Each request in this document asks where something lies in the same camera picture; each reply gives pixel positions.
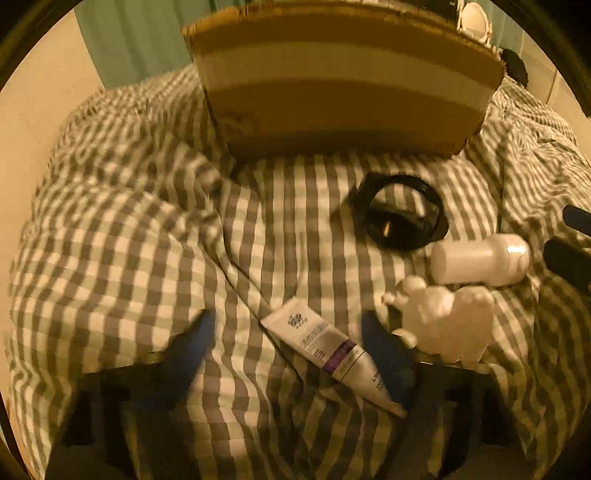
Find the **brown cardboard box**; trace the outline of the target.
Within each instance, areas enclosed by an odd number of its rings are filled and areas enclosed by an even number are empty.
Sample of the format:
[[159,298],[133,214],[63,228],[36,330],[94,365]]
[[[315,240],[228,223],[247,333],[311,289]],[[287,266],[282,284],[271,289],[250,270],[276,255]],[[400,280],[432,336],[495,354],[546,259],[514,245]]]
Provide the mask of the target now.
[[505,76],[490,47],[411,8],[254,3],[182,35],[239,160],[349,148],[450,157],[479,133]]

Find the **black backpack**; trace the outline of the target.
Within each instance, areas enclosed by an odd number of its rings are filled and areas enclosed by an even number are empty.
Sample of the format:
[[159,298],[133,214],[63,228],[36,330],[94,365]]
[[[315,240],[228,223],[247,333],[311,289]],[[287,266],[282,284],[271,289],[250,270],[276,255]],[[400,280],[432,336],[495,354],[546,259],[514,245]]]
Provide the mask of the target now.
[[528,87],[529,75],[521,57],[513,50],[503,49],[500,57],[506,66],[507,75],[524,88]]

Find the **black tape roll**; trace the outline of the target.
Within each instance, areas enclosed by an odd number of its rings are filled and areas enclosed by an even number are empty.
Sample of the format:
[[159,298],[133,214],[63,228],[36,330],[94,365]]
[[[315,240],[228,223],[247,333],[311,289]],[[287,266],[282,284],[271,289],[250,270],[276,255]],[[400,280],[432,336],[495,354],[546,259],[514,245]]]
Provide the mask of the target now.
[[[418,192],[429,204],[425,215],[394,207],[376,200],[389,185],[402,185]],[[449,220],[439,193],[426,181],[406,174],[368,173],[353,192],[349,203],[353,218],[365,228],[377,246],[410,252],[443,240],[449,231]]]

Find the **white cream tube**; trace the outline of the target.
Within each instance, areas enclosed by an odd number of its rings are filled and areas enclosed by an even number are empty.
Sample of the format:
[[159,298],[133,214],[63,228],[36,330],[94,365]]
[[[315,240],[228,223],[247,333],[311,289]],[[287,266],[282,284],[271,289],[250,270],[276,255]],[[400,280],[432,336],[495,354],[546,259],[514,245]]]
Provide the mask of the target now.
[[377,407],[407,416],[393,400],[370,354],[322,319],[304,300],[291,298],[262,320],[263,327],[295,352]]

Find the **white animal figurine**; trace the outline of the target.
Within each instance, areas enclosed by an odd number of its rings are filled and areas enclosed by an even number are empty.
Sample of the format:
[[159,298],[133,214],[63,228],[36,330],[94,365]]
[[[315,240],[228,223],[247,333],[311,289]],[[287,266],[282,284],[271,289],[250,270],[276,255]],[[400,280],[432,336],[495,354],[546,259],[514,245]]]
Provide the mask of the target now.
[[472,367],[480,362],[493,339],[495,300],[484,286],[452,291],[430,286],[417,275],[408,275],[382,302],[401,314],[401,325],[410,345],[447,364]]

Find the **grey checkered duvet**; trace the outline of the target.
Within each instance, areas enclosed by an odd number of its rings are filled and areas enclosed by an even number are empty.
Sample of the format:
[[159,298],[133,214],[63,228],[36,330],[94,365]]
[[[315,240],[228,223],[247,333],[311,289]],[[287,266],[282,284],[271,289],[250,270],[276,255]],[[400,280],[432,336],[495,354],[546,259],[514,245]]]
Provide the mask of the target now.
[[78,379],[163,349],[204,308],[216,342],[177,413],[206,479],[370,479],[399,433],[394,416],[274,343],[259,322],[293,297],[360,337],[359,316],[423,251],[379,248],[349,192],[370,171],[433,185],[449,238],[498,231],[533,253],[498,290],[484,361],[542,477],[590,400],[590,307],[548,271],[568,204],[590,205],[590,164],[573,131],[505,79],[480,134],[449,159],[346,152],[238,164],[215,134],[197,71],[101,92],[51,151],[10,280],[6,353],[14,417],[43,476]]

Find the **white bottle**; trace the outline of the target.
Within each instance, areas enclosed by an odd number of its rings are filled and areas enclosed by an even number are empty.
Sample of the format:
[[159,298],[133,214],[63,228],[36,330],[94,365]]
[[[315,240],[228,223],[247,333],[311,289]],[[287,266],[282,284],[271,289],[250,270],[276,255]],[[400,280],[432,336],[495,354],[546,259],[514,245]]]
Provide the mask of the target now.
[[530,261],[530,246],[520,236],[494,234],[483,240],[436,242],[430,273],[439,285],[503,287],[521,282]]

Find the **oval vanity mirror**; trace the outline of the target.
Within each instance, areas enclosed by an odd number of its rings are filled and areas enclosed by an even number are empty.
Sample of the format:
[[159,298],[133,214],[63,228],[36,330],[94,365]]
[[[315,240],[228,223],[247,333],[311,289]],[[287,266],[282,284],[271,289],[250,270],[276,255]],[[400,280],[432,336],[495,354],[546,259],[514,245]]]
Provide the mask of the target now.
[[477,2],[461,2],[458,18],[459,31],[482,43],[492,46],[493,24],[483,7]]

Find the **green curtain left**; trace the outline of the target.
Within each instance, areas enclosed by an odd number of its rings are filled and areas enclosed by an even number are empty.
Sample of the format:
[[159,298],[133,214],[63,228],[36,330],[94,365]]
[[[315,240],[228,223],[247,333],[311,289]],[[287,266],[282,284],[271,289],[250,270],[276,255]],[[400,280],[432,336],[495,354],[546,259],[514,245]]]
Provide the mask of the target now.
[[190,63],[181,30],[242,1],[87,0],[74,13],[105,88],[135,84]]

